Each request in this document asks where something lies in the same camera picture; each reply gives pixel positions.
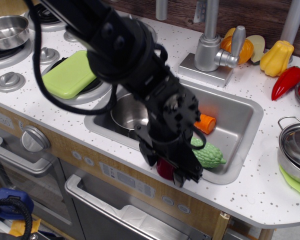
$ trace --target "metal pipe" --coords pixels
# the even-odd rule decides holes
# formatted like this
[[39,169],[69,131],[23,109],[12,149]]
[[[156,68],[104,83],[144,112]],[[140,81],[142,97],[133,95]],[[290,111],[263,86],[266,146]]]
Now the metal pipe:
[[300,26],[300,0],[292,0],[280,39],[294,44]]
[[219,12],[219,0],[207,0],[204,37],[213,40],[217,36],[217,21]]
[[168,0],[156,0],[155,1],[156,19],[160,21],[166,20],[167,15],[168,15]]

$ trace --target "stainless steel sink basin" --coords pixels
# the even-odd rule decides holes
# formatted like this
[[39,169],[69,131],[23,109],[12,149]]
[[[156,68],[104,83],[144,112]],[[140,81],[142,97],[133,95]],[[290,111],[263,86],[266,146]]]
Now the stainless steel sink basin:
[[[181,80],[181,83],[198,98],[200,112],[216,118],[216,128],[206,136],[206,139],[218,147],[223,153],[223,158],[227,160],[226,164],[205,169],[202,178],[215,184],[229,184],[238,177],[244,164],[262,120],[263,109],[258,103],[246,98],[188,81]],[[117,90],[118,97],[126,93],[123,88]],[[110,92],[95,106],[95,109],[104,106],[109,97]],[[128,137],[128,130],[119,127],[112,120],[110,112],[86,116],[84,124],[96,134],[139,150],[139,142]]]

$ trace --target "green bitter melon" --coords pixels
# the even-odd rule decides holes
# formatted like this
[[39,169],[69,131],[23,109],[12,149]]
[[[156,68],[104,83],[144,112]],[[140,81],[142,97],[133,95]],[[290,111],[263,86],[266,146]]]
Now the green bitter melon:
[[[202,146],[201,139],[193,137],[191,144],[194,146]],[[202,167],[204,168],[216,168],[219,164],[225,164],[227,161],[223,158],[223,153],[219,148],[207,142],[205,147],[200,150],[192,150],[195,157],[198,159]]]

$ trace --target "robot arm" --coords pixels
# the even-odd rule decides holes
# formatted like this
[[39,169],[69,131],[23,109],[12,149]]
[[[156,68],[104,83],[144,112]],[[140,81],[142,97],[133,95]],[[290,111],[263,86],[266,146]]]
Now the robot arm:
[[203,168],[190,141],[193,124],[200,119],[199,103],[157,56],[148,28],[136,19],[121,18],[99,0],[41,2],[87,48],[90,68],[99,79],[121,84],[146,106],[149,123],[135,126],[135,131],[147,163],[153,166],[164,158],[176,168],[174,184],[179,187],[185,180],[198,182]]

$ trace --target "green plate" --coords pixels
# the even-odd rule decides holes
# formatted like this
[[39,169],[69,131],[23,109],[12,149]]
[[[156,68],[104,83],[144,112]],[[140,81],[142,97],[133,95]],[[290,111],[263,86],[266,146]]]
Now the green plate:
[[87,51],[77,51],[43,77],[46,89],[62,99],[71,99],[89,85],[96,76],[90,69]]
[[286,171],[280,165],[279,168],[286,182],[300,193],[300,182],[294,180],[291,176],[289,176],[289,174],[286,173]]

